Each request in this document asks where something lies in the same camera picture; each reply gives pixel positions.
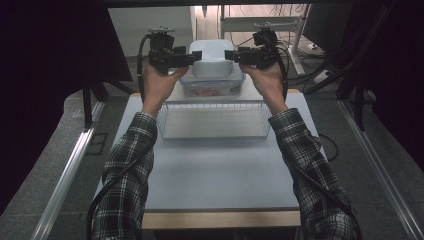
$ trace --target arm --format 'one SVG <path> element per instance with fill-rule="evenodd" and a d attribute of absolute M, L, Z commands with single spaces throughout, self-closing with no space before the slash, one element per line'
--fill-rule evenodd
<path fill-rule="evenodd" d="M 95 213 L 93 239 L 141 237 L 141 222 L 147 199 L 147 179 L 153 167 L 153 151 L 142 156 L 157 134 L 156 116 L 177 80 L 188 68 L 164 76 L 148 66 L 143 74 L 145 99 L 142 112 L 135 114 L 128 130 L 112 148 L 103 170 L 103 184 L 110 182 L 129 163 L 141 158 L 103 197 Z"/>
<path fill-rule="evenodd" d="M 297 109 L 289 109 L 282 98 L 277 64 L 266 70 L 240 65 L 252 77 L 258 92 L 271 110 L 269 119 L 293 177 L 293 191 L 299 201 L 305 239 L 354 239 L 353 220 L 299 175 L 295 166 L 350 207 L 349 198 L 338 185 L 336 175 L 319 152 L 321 145 L 307 129 Z"/>

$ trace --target plastic box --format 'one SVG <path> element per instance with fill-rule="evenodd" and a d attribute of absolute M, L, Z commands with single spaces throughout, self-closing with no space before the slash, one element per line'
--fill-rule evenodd
<path fill-rule="evenodd" d="M 239 81 L 180 81 L 186 97 L 239 96 L 244 80 Z"/>
<path fill-rule="evenodd" d="M 158 126 L 163 139 L 266 138 L 270 116 L 263 101 L 165 102 Z"/>
<path fill-rule="evenodd" d="M 199 40 L 190 45 L 190 52 L 202 51 L 202 60 L 190 66 L 180 79 L 186 97 L 240 95 L 246 75 L 238 64 L 225 59 L 225 50 L 233 50 L 228 40 Z"/>

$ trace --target hand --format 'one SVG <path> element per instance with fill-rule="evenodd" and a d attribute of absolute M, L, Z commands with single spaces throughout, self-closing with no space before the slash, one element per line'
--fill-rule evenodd
<path fill-rule="evenodd" d="M 143 72 L 144 102 L 142 111 L 157 117 L 162 104 L 171 95 L 175 83 L 184 74 L 188 67 L 179 68 L 171 75 L 164 75 L 153 66 L 148 65 Z"/>
<path fill-rule="evenodd" d="M 267 69 L 240 64 L 240 69 L 250 75 L 253 85 L 264 98 L 272 115 L 288 109 L 283 98 L 283 75 L 278 63 L 274 63 Z"/>

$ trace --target table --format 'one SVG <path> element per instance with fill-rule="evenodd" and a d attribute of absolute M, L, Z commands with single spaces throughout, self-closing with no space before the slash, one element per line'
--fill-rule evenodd
<path fill-rule="evenodd" d="M 234 100 L 258 97 L 247 76 Z M 168 100 L 184 101 L 179 83 Z M 303 94 L 289 92 L 287 105 L 299 109 L 317 136 Z M 115 142 L 141 107 L 139 94 L 131 95 Z M 266 139 L 163 140 L 159 135 L 154 151 L 144 229 L 300 225 L 293 181 L 272 130 Z"/>

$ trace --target white container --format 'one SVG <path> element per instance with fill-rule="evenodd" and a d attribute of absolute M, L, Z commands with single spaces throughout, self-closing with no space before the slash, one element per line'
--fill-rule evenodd
<path fill-rule="evenodd" d="M 186 97 L 240 95 L 246 75 L 237 63 L 225 59 L 225 50 L 233 50 L 228 40 L 199 40 L 190 45 L 190 53 L 202 51 L 202 60 L 180 79 Z"/>

